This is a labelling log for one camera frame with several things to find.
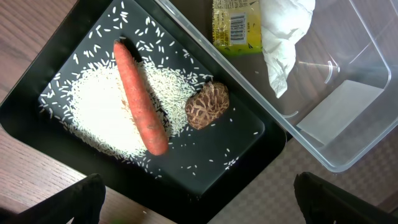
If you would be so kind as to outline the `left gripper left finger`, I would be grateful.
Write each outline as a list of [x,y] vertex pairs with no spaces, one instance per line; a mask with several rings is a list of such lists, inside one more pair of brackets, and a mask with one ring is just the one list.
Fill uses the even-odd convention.
[[102,177],[91,174],[6,223],[82,223],[97,224],[104,204],[106,187]]

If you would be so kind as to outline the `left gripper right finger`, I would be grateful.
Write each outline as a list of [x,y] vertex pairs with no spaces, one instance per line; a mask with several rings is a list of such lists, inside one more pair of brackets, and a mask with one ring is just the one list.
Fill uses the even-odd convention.
[[311,172],[296,175],[294,192],[306,224],[397,224],[397,217]]

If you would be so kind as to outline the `orange carrot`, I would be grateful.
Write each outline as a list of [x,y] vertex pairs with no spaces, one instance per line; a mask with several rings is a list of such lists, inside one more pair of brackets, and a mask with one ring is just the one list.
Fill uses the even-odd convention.
[[151,154],[162,155],[168,150],[168,138],[135,60],[127,47],[118,40],[114,41],[113,52],[132,118],[142,142]]

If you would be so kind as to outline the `brown textured food piece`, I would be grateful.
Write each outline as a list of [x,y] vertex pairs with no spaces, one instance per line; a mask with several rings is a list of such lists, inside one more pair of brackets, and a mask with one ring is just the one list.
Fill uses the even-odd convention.
[[188,124],[197,130],[203,129],[220,118],[228,107],[229,91],[227,86],[220,82],[208,82],[185,104]]

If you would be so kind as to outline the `white napkin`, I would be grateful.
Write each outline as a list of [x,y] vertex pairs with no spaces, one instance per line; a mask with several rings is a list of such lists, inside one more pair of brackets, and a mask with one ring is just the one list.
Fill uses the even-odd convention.
[[275,96],[287,91],[295,44],[308,32],[315,0],[260,0],[262,53]]

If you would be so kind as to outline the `yellow green snack wrapper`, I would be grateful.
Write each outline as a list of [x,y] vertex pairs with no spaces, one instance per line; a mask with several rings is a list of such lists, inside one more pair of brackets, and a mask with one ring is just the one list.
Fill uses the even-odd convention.
[[227,56],[262,52],[259,1],[213,0],[212,44]]

